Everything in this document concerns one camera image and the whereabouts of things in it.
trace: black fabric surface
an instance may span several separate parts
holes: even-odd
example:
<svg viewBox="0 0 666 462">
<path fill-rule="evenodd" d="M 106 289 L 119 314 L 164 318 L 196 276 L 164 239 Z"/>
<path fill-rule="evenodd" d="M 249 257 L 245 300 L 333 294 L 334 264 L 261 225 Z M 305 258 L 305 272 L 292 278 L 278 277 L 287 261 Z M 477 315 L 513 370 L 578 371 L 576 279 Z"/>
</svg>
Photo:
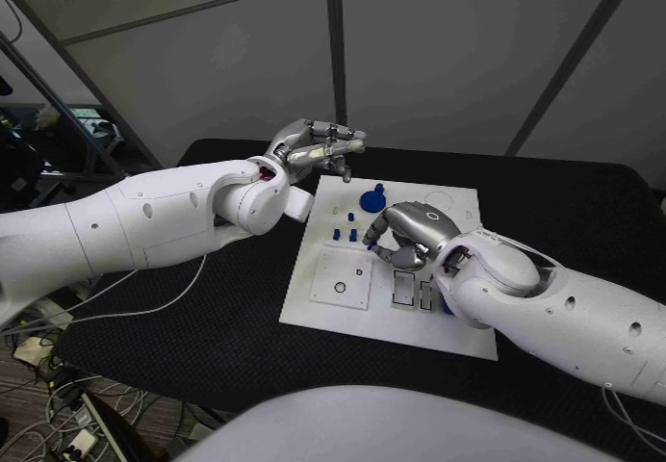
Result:
<svg viewBox="0 0 666 462">
<path fill-rule="evenodd" d="M 243 159 L 261 141 L 200 140 L 183 165 Z M 666 220 L 637 173 L 618 165 L 369 148 L 356 177 L 475 188 L 484 226 L 565 266 L 666 301 Z M 301 183 L 311 193 L 317 175 Z M 73 324 L 54 354 L 78 367 L 196 404 L 240 411 L 288 392 L 370 384 L 460 399 L 569 435 L 617 457 L 657 460 L 608 413 L 599 388 L 498 335 L 498 361 L 278 323 L 305 225 L 275 229 L 207 256 L 191 292 L 160 314 Z M 141 271 L 78 316 L 160 306 L 200 259 Z M 118 280 L 103 276 L 99 288 Z M 666 433 L 666 409 L 624 399 L 637 424 Z"/>
</svg>

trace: white board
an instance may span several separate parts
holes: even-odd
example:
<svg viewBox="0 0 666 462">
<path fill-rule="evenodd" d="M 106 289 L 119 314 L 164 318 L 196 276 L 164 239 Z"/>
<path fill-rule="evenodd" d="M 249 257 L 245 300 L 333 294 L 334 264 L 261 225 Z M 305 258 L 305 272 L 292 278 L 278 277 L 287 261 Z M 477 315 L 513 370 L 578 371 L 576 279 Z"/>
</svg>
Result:
<svg viewBox="0 0 666 462">
<path fill-rule="evenodd" d="M 442 311 L 441 295 L 429 290 L 429 264 L 413 273 L 396 271 L 362 243 L 379 214 L 362 211 L 359 198 L 377 183 L 353 178 L 344 184 L 333 176 L 318 180 L 279 322 L 497 360 L 494 330 L 467 327 Z M 447 213 L 462 232 L 481 225 L 475 190 L 380 183 L 387 205 L 425 202 Z M 334 229 L 340 230 L 338 240 L 333 239 Z M 353 229 L 356 242 L 350 242 Z M 390 233 L 379 244 L 398 248 Z"/>
</svg>

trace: floor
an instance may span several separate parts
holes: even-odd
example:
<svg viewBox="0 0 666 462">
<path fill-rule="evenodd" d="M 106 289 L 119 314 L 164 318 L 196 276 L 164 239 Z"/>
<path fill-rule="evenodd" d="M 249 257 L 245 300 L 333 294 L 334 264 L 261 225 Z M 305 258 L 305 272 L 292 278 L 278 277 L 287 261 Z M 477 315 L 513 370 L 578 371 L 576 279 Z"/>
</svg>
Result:
<svg viewBox="0 0 666 462">
<path fill-rule="evenodd" d="M 5 392 L 10 388 L 17 387 L 29 380 L 34 378 L 33 371 L 23 365 L 21 362 L 13 359 L 11 351 L 0 343 L 0 417 L 7 419 L 10 422 L 10 436 L 13 435 L 31 423 L 37 422 L 44 418 L 44 407 L 47 401 L 46 385 L 40 382 L 37 385 L 33 383 L 21 386 L 18 389 Z M 102 390 L 112 383 L 111 380 L 98 379 L 92 382 L 92 390 Z M 121 393 L 127 387 L 118 386 L 109 392 Z M 132 396 L 127 395 L 122 398 L 119 408 L 125 408 L 131 405 Z M 150 403 L 155 395 L 150 394 L 145 397 L 145 403 Z M 115 406 L 118 398 L 103 398 L 103 400 Z M 137 424 L 137 431 L 144 438 L 153 452 L 160 454 L 168 441 L 173 439 L 176 428 L 180 419 L 180 401 L 170 398 L 160 398 L 155 403 L 150 406 L 145 414 Z M 212 418 L 204 414 L 200 409 L 194 409 L 199 419 L 209 424 L 216 426 Z M 190 434 L 191 428 L 196 424 L 196 420 L 190 413 L 183 413 L 183 422 L 177 430 L 177 435 L 186 438 Z M 50 431 L 44 427 L 37 428 L 42 433 L 47 434 Z M 39 445 L 39 441 L 31 436 L 20 438 L 17 443 L 11 446 L 7 453 L 0 457 L 3 462 L 18 462 L 27 453 Z M 96 459 L 103 448 L 103 440 L 99 440 L 92 449 L 92 458 L 86 460 L 114 461 L 116 460 L 111 449 L 106 450 L 103 456 Z"/>
</svg>

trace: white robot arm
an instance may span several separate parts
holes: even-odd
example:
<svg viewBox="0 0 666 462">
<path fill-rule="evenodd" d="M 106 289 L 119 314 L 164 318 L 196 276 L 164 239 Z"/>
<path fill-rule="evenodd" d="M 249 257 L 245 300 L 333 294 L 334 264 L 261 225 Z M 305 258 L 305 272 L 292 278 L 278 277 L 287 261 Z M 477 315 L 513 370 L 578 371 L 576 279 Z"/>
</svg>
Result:
<svg viewBox="0 0 666 462">
<path fill-rule="evenodd" d="M 96 274 L 186 262 L 265 234 L 282 214 L 304 221 L 314 198 L 289 185 L 313 167 L 350 181 L 344 154 L 363 140 L 363 132 L 301 119 L 264 156 L 153 171 L 80 200 L 0 215 L 0 326 Z"/>
<path fill-rule="evenodd" d="M 389 228 L 396 251 L 376 244 Z M 363 243 L 402 270 L 432 261 L 436 287 L 467 325 L 496 328 L 586 382 L 666 405 L 660 303 L 552 259 L 553 268 L 539 267 L 523 252 L 537 254 L 533 249 L 483 228 L 461 234 L 444 213 L 418 202 L 385 209 Z"/>
</svg>

